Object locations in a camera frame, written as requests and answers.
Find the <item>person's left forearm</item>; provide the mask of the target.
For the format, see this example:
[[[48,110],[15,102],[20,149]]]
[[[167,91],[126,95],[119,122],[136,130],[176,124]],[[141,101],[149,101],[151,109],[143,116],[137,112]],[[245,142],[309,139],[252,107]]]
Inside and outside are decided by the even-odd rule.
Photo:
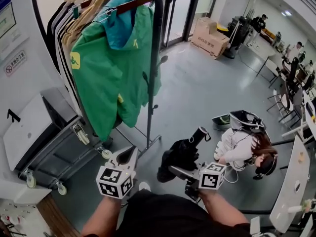
[[[113,237],[116,232],[121,200],[104,196],[84,225],[80,237]]]

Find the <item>black office chair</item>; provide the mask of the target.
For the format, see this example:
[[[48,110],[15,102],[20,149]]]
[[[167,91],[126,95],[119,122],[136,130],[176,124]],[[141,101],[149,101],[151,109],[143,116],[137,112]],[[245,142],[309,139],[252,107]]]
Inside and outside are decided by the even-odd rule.
[[[290,69],[290,74],[287,77],[286,83],[288,88],[293,92],[296,93],[298,91],[298,86],[294,82],[295,75],[296,75],[296,70],[299,64],[299,60],[297,57],[294,57],[292,62],[291,62],[291,69]]]

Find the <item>white curved table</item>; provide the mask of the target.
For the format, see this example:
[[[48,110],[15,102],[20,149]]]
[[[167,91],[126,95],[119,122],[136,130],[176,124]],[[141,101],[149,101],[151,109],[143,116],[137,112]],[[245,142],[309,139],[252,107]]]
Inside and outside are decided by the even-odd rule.
[[[305,154],[305,160],[301,164],[298,162],[300,152]],[[301,139],[296,136],[283,185],[269,216],[270,222],[280,233],[285,233],[289,229],[296,215],[296,213],[288,213],[288,208],[301,204],[308,182],[309,168],[310,158],[308,152]],[[296,180],[301,182],[298,192],[294,191]]]

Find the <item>large cardboard box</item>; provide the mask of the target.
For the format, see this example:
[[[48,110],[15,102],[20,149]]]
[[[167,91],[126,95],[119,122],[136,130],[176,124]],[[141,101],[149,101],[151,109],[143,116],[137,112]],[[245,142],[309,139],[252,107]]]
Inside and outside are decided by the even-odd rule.
[[[208,17],[199,18],[196,22],[191,43],[205,51],[213,59],[218,59],[225,51],[229,38],[217,31],[217,23]]]

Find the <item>green hooded jacket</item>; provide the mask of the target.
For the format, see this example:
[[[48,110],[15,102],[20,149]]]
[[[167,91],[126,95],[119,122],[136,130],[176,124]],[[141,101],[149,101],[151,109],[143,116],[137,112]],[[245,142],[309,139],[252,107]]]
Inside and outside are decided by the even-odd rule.
[[[108,138],[117,118],[135,126],[148,103],[154,10],[144,4],[122,14],[106,14],[130,1],[106,3],[70,52],[81,104],[101,141]]]

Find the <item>metal frame chair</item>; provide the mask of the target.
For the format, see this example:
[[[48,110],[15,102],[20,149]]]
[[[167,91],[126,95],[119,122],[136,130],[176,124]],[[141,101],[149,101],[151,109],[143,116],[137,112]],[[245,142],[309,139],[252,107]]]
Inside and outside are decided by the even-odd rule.
[[[289,129],[294,128],[302,118],[303,111],[303,90],[301,87],[297,88],[294,93],[290,91],[290,87],[286,82],[281,86],[280,91],[273,90],[273,95],[268,97],[268,100],[274,99],[274,103],[267,109],[267,112],[274,106],[278,108],[281,122]]]

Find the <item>dark grey wheeled cart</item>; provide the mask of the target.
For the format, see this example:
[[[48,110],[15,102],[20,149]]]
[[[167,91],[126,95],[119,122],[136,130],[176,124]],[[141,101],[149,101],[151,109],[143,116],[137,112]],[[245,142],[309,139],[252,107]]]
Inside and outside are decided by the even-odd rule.
[[[18,177],[29,188],[38,186],[67,193],[65,182],[95,156],[109,159],[113,139],[102,142],[83,118],[75,117],[49,139],[40,139],[16,166]]]

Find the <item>small black bracket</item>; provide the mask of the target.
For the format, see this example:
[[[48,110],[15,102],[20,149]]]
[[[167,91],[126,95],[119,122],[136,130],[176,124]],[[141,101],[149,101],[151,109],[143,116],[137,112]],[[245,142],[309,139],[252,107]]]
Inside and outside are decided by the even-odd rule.
[[[18,117],[17,114],[15,114],[11,109],[8,109],[7,111],[7,119],[11,118],[11,122],[14,123],[15,121],[16,122],[20,122],[21,121],[21,118]]]

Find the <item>blue wall poster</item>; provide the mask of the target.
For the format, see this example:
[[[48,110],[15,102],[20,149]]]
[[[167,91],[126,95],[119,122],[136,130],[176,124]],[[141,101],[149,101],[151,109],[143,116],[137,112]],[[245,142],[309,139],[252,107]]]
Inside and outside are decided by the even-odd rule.
[[[13,26],[16,20],[11,0],[0,0],[0,38],[2,38]]]

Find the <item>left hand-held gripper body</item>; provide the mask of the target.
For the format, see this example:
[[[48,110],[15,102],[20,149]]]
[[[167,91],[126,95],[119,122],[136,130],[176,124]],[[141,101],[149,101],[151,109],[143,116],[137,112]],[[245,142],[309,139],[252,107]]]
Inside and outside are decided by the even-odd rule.
[[[136,146],[125,147],[112,153],[109,160],[100,166],[96,177],[100,194],[123,199],[134,186],[137,160]]]

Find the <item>glass door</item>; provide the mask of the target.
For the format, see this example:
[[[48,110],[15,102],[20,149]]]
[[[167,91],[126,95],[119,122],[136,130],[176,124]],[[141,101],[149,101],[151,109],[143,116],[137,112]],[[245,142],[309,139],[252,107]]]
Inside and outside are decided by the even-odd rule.
[[[194,32],[198,0],[162,0],[161,47],[188,41]]]

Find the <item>no smoking wall sign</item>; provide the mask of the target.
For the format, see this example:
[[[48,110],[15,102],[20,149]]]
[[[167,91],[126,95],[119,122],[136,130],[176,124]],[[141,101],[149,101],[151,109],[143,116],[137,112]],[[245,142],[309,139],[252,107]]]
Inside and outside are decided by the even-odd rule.
[[[24,50],[20,50],[5,66],[4,72],[10,77],[22,64],[27,61],[27,55]]]

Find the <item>black floor fan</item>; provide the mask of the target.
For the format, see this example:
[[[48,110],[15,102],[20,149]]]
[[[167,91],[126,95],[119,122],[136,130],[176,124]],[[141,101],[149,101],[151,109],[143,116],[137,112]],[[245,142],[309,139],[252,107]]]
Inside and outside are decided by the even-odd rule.
[[[229,42],[223,55],[234,59],[241,45],[249,33],[250,21],[243,16],[236,16],[228,24],[228,32],[224,33],[229,38]]]

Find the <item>row of hanging garments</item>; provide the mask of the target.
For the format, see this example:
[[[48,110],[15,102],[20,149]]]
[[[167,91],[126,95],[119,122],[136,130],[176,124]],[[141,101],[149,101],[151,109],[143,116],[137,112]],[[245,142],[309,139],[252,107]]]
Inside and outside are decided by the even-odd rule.
[[[79,106],[77,91],[72,75],[70,62],[70,50],[62,43],[62,37],[66,35],[66,30],[74,16],[72,8],[74,3],[63,2],[55,11],[47,25],[47,48],[52,58],[54,66],[62,78],[64,85],[70,95],[72,105],[77,115],[81,116],[82,112]]]

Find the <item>person's black shirt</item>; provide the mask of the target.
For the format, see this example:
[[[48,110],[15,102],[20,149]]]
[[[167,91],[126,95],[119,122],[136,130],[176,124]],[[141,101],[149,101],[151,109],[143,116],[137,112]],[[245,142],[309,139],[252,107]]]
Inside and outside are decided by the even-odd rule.
[[[251,237],[248,223],[215,221],[194,202],[176,195],[136,192],[115,237]]]

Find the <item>white cabinet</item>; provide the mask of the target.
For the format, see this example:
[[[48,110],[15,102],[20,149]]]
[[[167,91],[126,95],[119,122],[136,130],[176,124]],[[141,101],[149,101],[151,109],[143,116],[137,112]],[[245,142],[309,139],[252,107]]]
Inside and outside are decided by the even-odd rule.
[[[10,200],[16,204],[38,204],[51,191],[43,187],[29,188],[25,182],[0,179],[0,199]]]

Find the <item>black umbrella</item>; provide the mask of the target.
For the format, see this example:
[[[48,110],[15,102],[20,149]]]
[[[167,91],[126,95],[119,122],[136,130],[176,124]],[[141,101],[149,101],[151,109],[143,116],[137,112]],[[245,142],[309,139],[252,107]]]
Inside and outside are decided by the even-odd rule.
[[[195,161],[199,157],[197,146],[203,139],[208,142],[211,137],[204,127],[199,126],[189,139],[176,141],[171,148],[162,155],[157,180],[161,183],[166,183],[176,177],[176,175],[169,170],[170,166],[179,167],[187,171],[196,170],[197,164]]]

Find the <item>white vase with flowers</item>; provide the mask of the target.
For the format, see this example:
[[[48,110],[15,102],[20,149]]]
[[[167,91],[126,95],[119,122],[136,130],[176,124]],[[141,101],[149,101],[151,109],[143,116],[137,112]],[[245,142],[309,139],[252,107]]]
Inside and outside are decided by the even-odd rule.
[[[293,206],[288,208],[288,213],[313,213],[316,212],[316,198],[307,199],[302,202],[301,205]]]

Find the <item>black clothes rack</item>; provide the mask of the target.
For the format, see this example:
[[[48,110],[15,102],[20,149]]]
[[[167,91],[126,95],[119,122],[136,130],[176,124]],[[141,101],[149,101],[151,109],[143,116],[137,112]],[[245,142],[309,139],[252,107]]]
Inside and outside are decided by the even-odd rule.
[[[39,31],[41,33],[42,39],[44,41],[44,44],[46,46],[46,49],[49,53],[48,47],[48,39],[47,35],[41,20],[37,0],[31,0],[33,5],[33,10],[35,14],[35,18],[38,23]],[[157,140],[161,141],[161,135],[158,135],[155,139],[151,139],[151,127],[152,127],[152,117],[154,115],[154,109],[158,108],[158,105],[154,105],[154,87],[155,87],[155,78],[158,75],[158,69],[160,68],[160,65],[165,63],[168,60],[168,56],[165,55],[160,58],[159,51],[160,51],[160,37],[161,37],[161,26],[162,26],[162,16],[163,16],[163,0],[138,0],[129,2],[130,5],[126,5],[127,8],[132,8],[132,6],[136,6],[136,3],[139,4],[145,4],[148,2],[152,2],[152,4],[155,4],[155,11],[154,11],[154,26],[153,26],[153,42],[152,42],[152,56],[151,56],[151,68],[150,68],[150,75],[145,76],[143,74],[143,78],[147,82],[148,86],[148,115],[147,115],[147,134],[142,133],[141,130],[137,129],[143,136],[146,138],[146,147],[144,150],[140,151],[139,157],[141,157]]]

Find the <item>person's right forearm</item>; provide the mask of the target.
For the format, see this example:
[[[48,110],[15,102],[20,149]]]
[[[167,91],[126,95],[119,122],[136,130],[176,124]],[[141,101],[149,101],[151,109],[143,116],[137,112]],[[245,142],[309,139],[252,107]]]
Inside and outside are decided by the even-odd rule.
[[[230,227],[249,224],[247,218],[216,191],[199,189],[199,197],[215,221]]]

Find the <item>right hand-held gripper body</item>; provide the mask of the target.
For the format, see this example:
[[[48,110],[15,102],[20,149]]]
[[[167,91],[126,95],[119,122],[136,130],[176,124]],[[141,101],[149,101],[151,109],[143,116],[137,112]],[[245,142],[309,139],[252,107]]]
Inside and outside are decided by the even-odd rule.
[[[189,174],[185,194],[192,200],[197,201],[199,191],[218,190],[224,182],[226,166],[212,162],[209,165],[201,165],[198,170]]]

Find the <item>white flat box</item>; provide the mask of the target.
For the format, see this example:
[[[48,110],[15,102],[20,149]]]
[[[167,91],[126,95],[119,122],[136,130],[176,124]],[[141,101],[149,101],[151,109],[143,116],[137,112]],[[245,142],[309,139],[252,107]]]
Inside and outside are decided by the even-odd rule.
[[[52,118],[41,94],[36,95],[18,117],[20,121],[12,123],[3,137],[11,171],[15,169],[31,146],[52,124]]]

